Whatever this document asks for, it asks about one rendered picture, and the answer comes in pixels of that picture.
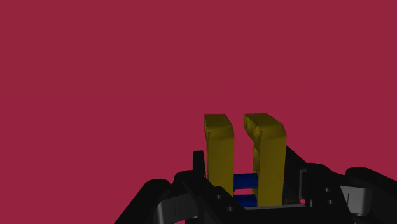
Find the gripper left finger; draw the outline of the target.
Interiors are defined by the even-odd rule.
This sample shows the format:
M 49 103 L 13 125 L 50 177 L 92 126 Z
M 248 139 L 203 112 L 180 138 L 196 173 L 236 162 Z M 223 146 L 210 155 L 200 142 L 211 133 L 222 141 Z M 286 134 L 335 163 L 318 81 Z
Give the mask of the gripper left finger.
M 174 181 L 147 181 L 115 224 L 243 224 L 245 209 L 205 177 L 204 152 L 193 152 L 193 169 Z

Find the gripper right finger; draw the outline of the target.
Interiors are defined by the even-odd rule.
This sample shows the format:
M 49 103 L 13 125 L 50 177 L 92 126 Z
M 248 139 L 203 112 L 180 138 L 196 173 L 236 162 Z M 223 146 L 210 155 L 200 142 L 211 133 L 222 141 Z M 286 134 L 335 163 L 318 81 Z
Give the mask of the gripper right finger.
M 397 224 L 397 181 L 369 168 L 338 174 L 287 147 L 284 183 L 317 216 L 314 224 Z

